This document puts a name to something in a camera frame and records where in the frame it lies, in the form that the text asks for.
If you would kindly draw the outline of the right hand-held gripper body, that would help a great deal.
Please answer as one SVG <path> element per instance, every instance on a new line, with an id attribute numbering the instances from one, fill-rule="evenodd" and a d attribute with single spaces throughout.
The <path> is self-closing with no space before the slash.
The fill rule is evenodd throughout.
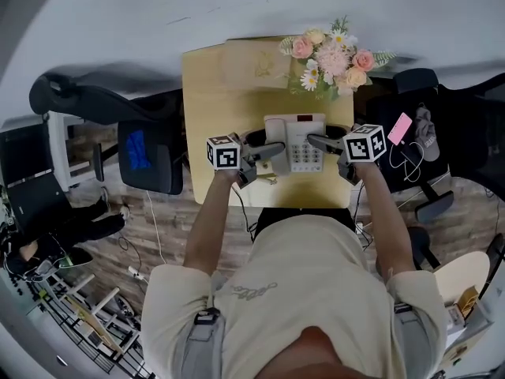
<path id="1" fill-rule="evenodd" d="M 359 183 L 355 165 L 375 163 L 386 152 L 383 127 L 364 124 L 345 135 L 342 140 L 342 154 L 337 165 L 342 178 L 352 185 Z"/>

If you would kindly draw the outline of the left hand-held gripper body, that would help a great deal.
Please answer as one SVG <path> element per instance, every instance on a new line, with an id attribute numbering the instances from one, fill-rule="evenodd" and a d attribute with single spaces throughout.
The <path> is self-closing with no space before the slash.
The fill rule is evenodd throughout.
<path id="1" fill-rule="evenodd" d="M 209 137 L 206 140 L 208 162 L 215 172 L 221 172 L 240 189 L 257 179 L 255 152 L 236 133 Z"/>

